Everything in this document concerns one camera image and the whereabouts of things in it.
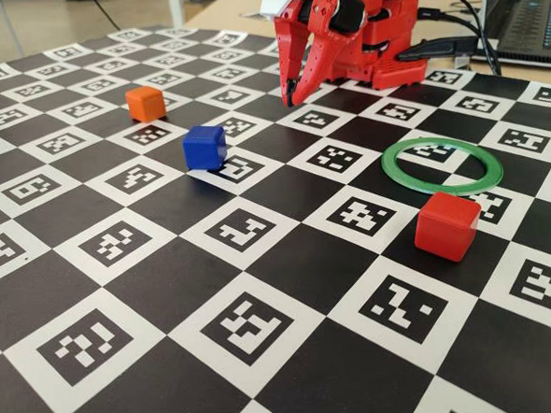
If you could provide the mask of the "red gripper body black motor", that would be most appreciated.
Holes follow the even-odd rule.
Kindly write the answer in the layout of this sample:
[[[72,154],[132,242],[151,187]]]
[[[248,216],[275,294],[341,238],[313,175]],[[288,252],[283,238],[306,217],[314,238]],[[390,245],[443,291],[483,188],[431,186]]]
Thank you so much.
[[[365,0],[275,0],[272,16],[275,28],[306,25],[309,37],[353,37],[366,23],[366,8]]]

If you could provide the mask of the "red gripper finger with black pad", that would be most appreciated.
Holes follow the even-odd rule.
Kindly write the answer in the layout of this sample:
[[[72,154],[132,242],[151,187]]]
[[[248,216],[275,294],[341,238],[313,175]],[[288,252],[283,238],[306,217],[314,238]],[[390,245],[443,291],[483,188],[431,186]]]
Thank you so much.
[[[299,78],[300,69],[310,32],[306,25],[277,26],[280,87],[284,105],[299,105],[314,91],[310,72]]]

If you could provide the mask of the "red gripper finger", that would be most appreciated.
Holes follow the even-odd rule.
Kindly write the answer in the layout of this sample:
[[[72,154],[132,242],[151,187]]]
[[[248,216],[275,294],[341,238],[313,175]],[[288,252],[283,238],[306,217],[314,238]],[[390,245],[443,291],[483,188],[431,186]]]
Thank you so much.
[[[304,72],[310,72],[315,91],[328,76],[341,49],[354,38],[355,36],[339,38],[313,38],[310,36],[306,43],[299,78],[303,76]]]

